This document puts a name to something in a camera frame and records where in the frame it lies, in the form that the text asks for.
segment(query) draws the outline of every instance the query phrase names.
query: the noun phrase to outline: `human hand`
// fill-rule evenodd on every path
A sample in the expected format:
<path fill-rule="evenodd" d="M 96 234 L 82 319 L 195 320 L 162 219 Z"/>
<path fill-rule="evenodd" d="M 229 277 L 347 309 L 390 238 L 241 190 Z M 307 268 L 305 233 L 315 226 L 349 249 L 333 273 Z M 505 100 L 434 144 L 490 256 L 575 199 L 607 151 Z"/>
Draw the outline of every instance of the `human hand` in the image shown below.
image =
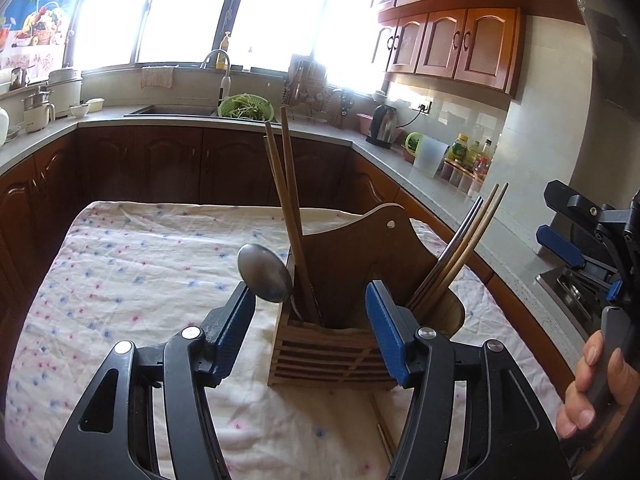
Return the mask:
<path fill-rule="evenodd" d="M 560 438 L 574 436 L 576 431 L 585 430 L 593 422 L 595 411 L 587 399 L 586 392 L 593 383 L 596 365 L 602 357 L 603 348 L 602 333 L 598 330 L 584 345 L 582 357 L 575 370 L 575 381 L 567 388 L 564 406 L 558 413 L 556 431 Z M 607 367 L 607 381 L 619 409 L 598 438 L 596 445 L 585 453 L 583 463 L 592 462 L 609 443 L 640 386 L 640 373 L 625 362 L 620 348 L 611 355 Z"/>

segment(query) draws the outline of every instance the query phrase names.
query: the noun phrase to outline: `finger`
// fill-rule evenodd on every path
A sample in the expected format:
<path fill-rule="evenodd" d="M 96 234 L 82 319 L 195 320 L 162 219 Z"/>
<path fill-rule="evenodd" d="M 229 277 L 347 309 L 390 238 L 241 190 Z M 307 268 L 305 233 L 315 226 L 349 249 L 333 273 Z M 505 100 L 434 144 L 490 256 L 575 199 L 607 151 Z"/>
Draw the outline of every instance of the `finger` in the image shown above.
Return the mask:
<path fill-rule="evenodd" d="M 611 355 L 607 380 L 616 402 L 623 408 L 630 405 L 640 386 L 640 374 L 625 362 L 620 348 L 616 348 Z"/>
<path fill-rule="evenodd" d="M 589 366 L 593 366 L 598 363 L 602 355 L 603 348 L 604 341 L 602 339 L 602 332 L 598 330 L 591 335 L 582 349 L 582 355 Z"/>
<path fill-rule="evenodd" d="M 586 359 L 581 357 L 575 367 L 575 389 L 579 392 L 586 392 L 593 383 L 594 375 L 595 367 L 589 366 Z"/>
<path fill-rule="evenodd" d="M 556 417 L 556 432 L 558 436 L 560 438 L 569 438 L 574 436 L 577 430 L 578 427 L 569 420 L 564 406 L 560 408 L 558 416 Z"/>
<path fill-rule="evenodd" d="M 575 383 L 567 388 L 564 408 L 569 420 L 580 430 L 588 428 L 593 422 L 595 410 L 584 393 L 576 389 Z"/>

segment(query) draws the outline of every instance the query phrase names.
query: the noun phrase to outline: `white jug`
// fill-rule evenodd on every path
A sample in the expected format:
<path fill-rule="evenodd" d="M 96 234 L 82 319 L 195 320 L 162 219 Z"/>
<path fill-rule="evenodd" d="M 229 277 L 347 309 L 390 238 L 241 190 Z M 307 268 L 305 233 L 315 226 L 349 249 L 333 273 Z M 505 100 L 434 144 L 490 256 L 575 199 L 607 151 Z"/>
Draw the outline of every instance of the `white jug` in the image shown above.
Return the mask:
<path fill-rule="evenodd" d="M 0 146 L 6 141 L 6 134 L 9 131 L 9 114 L 0 108 Z"/>

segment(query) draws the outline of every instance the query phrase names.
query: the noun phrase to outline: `slatted wooden box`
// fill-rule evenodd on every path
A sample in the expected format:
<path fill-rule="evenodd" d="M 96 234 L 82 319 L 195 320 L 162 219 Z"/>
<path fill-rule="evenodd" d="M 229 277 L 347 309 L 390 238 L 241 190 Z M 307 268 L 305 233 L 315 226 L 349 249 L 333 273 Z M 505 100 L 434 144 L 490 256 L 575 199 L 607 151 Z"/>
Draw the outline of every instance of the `slatted wooden box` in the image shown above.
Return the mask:
<path fill-rule="evenodd" d="M 340 228 L 303 236 L 309 275 L 325 327 L 298 320 L 291 300 L 281 305 L 268 384 L 388 390 L 386 371 L 364 308 L 364 290 L 383 280 L 394 301 L 405 304 L 437 258 L 421 243 L 404 209 L 387 204 Z M 294 304 L 303 301 L 290 254 Z M 465 318 L 448 291 L 418 321 L 451 337 Z"/>

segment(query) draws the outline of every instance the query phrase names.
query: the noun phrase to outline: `cord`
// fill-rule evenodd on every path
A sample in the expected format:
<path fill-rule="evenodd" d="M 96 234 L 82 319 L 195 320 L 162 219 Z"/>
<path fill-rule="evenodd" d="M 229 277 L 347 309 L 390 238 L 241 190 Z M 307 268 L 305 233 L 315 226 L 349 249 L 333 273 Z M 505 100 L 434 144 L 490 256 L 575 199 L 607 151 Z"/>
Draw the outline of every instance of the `cord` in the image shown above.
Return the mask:
<path fill-rule="evenodd" d="M 398 126 L 398 128 L 404 128 L 405 126 L 408 126 L 409 124 L 413 123 L 418 117 L 420 117 L 420 114 L 423 113 L 424 111 L 425 111 L 424 105 L 420 105 L 420 108 L 418 108 L 418 114 L 411 121 L 409 121 L 407 124 L 403 124 L 402 126 Z"/>

